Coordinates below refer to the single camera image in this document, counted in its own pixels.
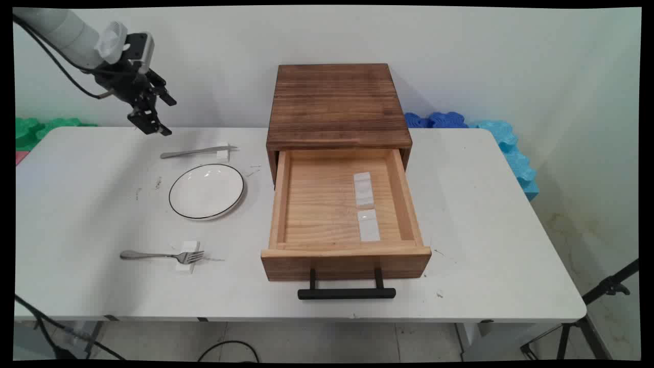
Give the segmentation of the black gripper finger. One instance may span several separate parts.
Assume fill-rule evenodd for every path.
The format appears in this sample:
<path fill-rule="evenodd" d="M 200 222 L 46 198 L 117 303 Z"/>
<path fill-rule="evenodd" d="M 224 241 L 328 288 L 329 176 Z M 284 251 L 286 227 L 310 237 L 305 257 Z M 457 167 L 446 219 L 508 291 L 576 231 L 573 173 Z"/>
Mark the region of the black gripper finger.
<path fill-rule="evenodd" d="M 138 99 L 128 114 L 128 120 L 145 135 L 159 133 L 163 136 L 172 135 L 157 116 L 156 99 Z"/>
<path fill-rule="evenodd" d="M 168 106 L 177 105 L 177 100 L 171 97 L 171 95 L 168 93 L 168 89 L 166 88 L 167 83 L 164 78 L 159 76 L 159 74 L 154 71 L 148 71 L 148 80 L 152 85 L 152 93 L 161 98 L 161 100 L 164 101 Z"/>

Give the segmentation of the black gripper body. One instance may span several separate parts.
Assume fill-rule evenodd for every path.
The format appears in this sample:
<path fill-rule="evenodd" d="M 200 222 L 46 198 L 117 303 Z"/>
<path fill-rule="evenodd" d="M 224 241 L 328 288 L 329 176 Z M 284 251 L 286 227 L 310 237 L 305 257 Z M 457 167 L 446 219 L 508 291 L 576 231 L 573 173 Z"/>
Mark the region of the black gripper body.
<path fill-rule="evenodd" d="M 95 81 L 122 102 L 145 106 L 146 102 L 155 101 L 150 81 L 153 70 L 140 73 L 140 67 L 140 61 L 135 60 L 119 60 L 114 64 L 104 61 L 95 68 Z"/>

